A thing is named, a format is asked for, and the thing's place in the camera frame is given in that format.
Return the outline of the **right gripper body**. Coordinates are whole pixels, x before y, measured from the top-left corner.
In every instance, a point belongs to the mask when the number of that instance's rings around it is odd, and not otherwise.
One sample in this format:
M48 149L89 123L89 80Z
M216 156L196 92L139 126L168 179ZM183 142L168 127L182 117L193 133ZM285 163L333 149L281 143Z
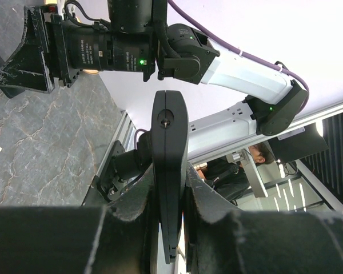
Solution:
M71 87L81 72L71 64L70 56L71 31L77 26L56 13L44 13L44 19L49 50L44 54L45 86L54 88L57 78L60 86Z

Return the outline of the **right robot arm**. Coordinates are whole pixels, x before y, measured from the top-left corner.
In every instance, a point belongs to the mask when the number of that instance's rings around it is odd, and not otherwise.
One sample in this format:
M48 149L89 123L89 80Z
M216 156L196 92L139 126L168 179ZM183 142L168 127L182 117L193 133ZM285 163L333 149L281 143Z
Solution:
M168 25L172 1L109 1L109 19L80 22L77 1L24 7L22 39L0 58L0 89L9 98L25 90L50 93L55 80L70 87L84 70L135 72L148 81L173 78L225 87L242 102L190 123L189 160L200 162L225 146L245 147L257 135L284 132L306 106L307 84L281 63L244 52L202 27Z

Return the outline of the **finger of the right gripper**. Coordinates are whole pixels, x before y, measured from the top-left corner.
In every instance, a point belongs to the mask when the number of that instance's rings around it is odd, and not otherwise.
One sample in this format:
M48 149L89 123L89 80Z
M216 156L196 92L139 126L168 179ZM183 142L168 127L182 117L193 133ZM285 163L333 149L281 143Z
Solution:
M16 96L18 96L19 94L22 94L25 92L25 89L20 88L20 87L10 87L7 86L6 84L6 79L5 79L5 75L2 75L2 66L4 65L4 60L0 57L0 90L3 92L3 94L11 99L14 98Z
M22 39L2 66L6 84L41 93L51 93L46 88L44 54L48 53L44 13L48 6L25 6Z

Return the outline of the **black remote control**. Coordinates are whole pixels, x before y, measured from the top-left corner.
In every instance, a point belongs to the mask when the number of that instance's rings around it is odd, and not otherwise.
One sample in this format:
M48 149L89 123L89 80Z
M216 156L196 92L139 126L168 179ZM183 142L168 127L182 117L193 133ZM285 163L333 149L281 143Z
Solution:
M189 117L179 91L157 91L151 115L151 154L165 263L176 261L188 166Z

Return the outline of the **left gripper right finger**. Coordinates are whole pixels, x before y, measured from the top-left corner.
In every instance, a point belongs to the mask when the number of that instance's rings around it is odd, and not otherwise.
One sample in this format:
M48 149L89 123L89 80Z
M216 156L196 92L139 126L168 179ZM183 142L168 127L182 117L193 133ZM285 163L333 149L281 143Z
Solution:
M343 212L243 211L186 176L189 273L343 273Z

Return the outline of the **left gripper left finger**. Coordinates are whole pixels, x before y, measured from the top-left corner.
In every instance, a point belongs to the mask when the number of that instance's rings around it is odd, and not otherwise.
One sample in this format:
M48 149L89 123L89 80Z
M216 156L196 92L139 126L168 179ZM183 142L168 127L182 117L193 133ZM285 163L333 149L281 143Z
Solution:
M156 273L157 173L107 205L0 207L0 273Z

